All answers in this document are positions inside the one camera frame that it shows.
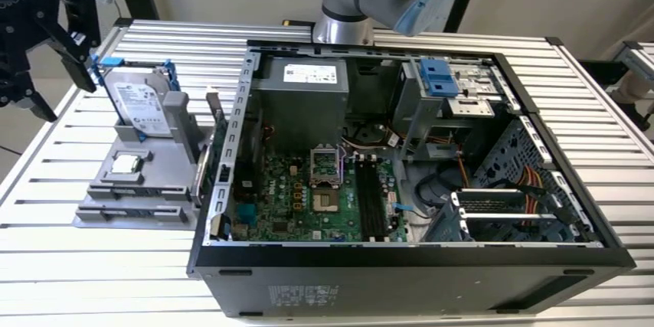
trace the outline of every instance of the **hard disk label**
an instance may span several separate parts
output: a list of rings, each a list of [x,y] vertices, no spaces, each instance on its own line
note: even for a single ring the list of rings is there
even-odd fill
[[[285,285],[269,286],[274,306],[334,306],[339,286]]]
[[[337,66],[289,64],[285,67],[285,82],[337,84]]]
[[[132,83],[116,83],[114,86],[134,128],[146,134],[171,134],[155,89]]]

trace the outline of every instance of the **blue latch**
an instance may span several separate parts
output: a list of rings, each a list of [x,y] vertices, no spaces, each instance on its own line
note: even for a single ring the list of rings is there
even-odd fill
[[[457,97],[459,86],[451,76],[450,64],[445,60],[421,59],[421,76],[430,96]]]

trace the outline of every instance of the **slotted aluminum surface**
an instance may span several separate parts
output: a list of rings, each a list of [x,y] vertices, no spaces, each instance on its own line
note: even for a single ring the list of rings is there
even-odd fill
[[[190,109],[208,122],[206,86],[230,112],[247,39],[310,41],[309,28],[136,21],[115,29],[102,52],[178,65]],[[46,124],[0,186],[0,325],[523,325],[646,326],[654,323],[654,159],[652,146],[596,88],[567,50],[542,38],[378,31],[381,47],[487,51],[507,56],[630,248],[638,269],[538,316],[228,320],[202,281],[186,278],[194,234],[70,226],[116,135],[102,91],[71,91],[62,119]]]

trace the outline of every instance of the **wire bundle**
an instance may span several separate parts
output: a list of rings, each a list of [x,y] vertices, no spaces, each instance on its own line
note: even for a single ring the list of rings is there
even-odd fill
[[[518,181],[518,185],[529,185],[530,187],[543,188],[543,180],[541,179],[541,175],[537,171],[526,166],[522,171],[521,180]],[[526,213],[535,214],[538,208],[538,202],[529,195],[525,195],[526,198]]]

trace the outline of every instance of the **label on case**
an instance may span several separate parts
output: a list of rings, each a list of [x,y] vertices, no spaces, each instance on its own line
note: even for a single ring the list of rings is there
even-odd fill
[[[285,67],[285,82],[337,84],[337,66],[289,64]]]

